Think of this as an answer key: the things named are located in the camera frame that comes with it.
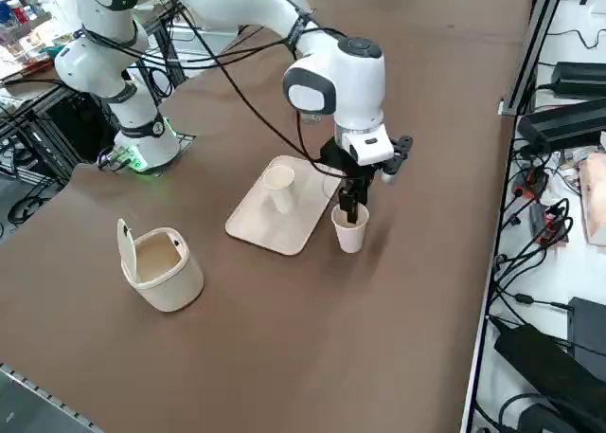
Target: beige tray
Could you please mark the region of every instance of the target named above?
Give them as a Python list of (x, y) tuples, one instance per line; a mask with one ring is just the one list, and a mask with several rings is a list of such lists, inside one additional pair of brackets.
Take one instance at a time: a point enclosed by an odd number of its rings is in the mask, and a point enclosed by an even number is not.
[[(294, 170), (296, 206), (288, 214), (276, 210), (261, 182), (263, 173), (278, 164)], [(324, 165), (318, 167), (340, 174)], [(225, 231), (232, 237), (282, 255), (296, 255), (305, 247), (341, 181), (316, 171), (306, 160), (288, 155), (274, 158), (263, 173), (227, 220)]]

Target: white paper cup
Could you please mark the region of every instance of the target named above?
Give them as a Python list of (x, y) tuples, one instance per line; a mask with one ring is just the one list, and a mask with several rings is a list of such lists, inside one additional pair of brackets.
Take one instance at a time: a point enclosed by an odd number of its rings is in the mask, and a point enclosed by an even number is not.
[(263, 174), (263, 185), (280, 213), (294, 209), (294, 171), (286, 165), (277, 165)]
[(330, 217), (337, 231), (337, 238), (341, 249), (346, 253), (357, 253), (362, 249), (366, 225), (369, 218), (368, 209), (362, 204), (358, 205), (358, 222), (348, 223), (348, 214), (335, 206)]

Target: brown table surface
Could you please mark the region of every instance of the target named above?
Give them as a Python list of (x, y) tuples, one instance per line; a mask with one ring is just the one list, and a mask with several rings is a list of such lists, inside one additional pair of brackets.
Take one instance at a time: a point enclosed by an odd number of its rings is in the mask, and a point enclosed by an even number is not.
[[(220, 72), (165, 103), (198, 138), (163, 177), (78, 167), (1, 248), (0, 361), (105, 431), (458, 429), (507, 152), (496, 109), (529, 0), (311, 1), (321, 23), (383, 46), (386, 124), (415, 138), (398, 183), (372, 187), (363, 252), (338, 249), (328, 214), (292, 258), (225, 234), (263, 168), (291, 152)], [(230, 71), (295, 138), (290, 61), (278, 47)], [(330, 121), (305, 126), (310, 148)], [(119, 217), (135, 235), (178, 229), (205, 270), (200, 298), (153, 310), (122, 277)]]

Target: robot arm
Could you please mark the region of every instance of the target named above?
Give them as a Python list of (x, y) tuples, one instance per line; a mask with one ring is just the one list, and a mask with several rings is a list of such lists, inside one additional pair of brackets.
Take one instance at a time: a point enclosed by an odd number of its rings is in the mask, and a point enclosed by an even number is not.
[[(147, 47), (147, 35), (134, 23), (132, 8), (139, 0), (79, 0), (84, 33), (56, 61), (62, 79), (82, 92), (105, 99), (123, 130), (119, 144), (137, 151), (146, 167), (161, 166), (178, 153), (178, 143), (153, 104), (147, 88), (124, 81), (120, 73), (134, 61), (96, 41), (95, 35), (137, 50)], [(376, 171), (383, 180), (396, 174), (410, 149), (410, 138), (391, 140), (383, 123), (385, 66), (381, 48), (369, 40), (336, 37), (290, 0), (180, 0), (209, 22), (268, 27), (302, 54), (286, 71), (286, 100), (300, 112), (333, 115), (334, 138), (322, 149), (322, 163), (348, 178), (340, 190), (341, 208), (350, 221), (357, 204), (365, 203)]]

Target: white basket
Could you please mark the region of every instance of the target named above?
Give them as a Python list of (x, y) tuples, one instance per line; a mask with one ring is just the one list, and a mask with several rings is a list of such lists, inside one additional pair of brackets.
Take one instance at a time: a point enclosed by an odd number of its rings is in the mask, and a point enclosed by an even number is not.
[(202, 270), (174, 229), (160, 227), (133, 241), (131, 230), (120, 219), (117, 241), (124, 277), (161, 312), (179, 310), (202, 292)]

